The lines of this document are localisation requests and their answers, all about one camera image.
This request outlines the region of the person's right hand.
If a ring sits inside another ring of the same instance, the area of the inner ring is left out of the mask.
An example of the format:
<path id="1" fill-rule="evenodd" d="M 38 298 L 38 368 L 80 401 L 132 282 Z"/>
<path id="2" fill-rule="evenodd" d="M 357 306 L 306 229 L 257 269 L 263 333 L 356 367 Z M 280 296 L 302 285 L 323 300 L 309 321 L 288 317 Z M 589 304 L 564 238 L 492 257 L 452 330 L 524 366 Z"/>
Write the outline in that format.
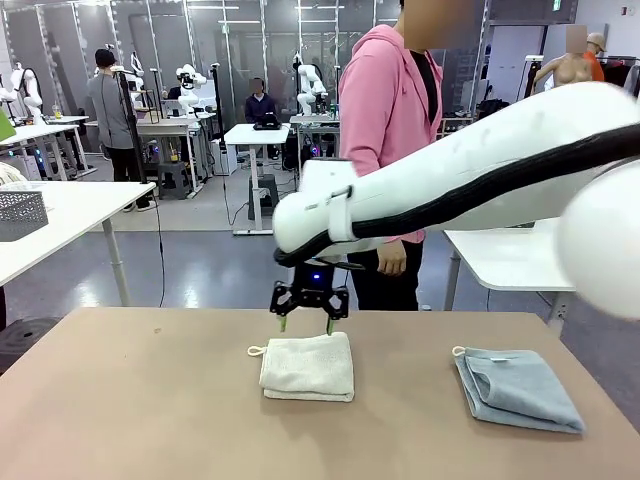
<path id="1" fill-rule="evenodd" d="M 387 276 L 399 276 L 406 271 L 407 255 L 401 240 L 384 243 L 377 248 L 377 271 Z"/>

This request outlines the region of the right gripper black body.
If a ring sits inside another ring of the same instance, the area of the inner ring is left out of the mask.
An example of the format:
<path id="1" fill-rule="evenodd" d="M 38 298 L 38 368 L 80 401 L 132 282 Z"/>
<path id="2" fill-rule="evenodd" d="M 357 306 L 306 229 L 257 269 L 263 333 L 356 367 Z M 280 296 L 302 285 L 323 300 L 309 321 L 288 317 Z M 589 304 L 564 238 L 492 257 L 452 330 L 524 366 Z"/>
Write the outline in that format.
<path id="1" fill-rule="evenodd" d="M 322 306 L 333 296 L 334 266 L 312 260 L 294 267 L 291 299 L 298 306 Z"/>

